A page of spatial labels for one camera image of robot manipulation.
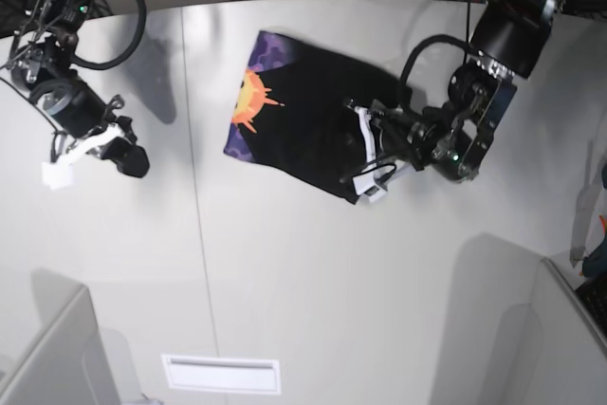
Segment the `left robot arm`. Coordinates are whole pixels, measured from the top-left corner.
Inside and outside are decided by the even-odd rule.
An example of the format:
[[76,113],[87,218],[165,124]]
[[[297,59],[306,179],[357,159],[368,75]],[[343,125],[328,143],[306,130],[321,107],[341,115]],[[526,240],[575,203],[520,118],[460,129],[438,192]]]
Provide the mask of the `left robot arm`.
[[[421,41],[402,69],[395,103],[348,102],[359,118],[366,158],[341,182],[373,195],[408,169],[433,167],[451,182],[474,179],[516,94],[513,80],[531,75],[558,10],[556,0],[488,0],[469,40],[435,34]],[[417,58],[438,44],[462,49],[465,59],[451,75],[447,100],[416,112],[408,80]]]

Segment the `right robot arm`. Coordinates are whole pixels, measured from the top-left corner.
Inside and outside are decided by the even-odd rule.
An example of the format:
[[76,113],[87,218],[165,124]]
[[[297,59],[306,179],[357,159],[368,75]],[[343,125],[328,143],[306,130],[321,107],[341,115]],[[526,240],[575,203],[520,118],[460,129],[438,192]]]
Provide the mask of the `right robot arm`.
[[29,0],[24,22],[14,31],[7,84],[36,109],[53,129],[48,161],[42,165],[43,182],[50,189],[69,186],[73,166],[85,156],[112,162],[134,178],[145,177],[150,162],[129,117],[119,115],[121,95],[104,101],[78,74],[79,68],[104,71],[124,63],[143,37],[147,7],[135,0],[138,20],[134,36],[117,57],[89,62],[77,53],[78,32],[95,0]]

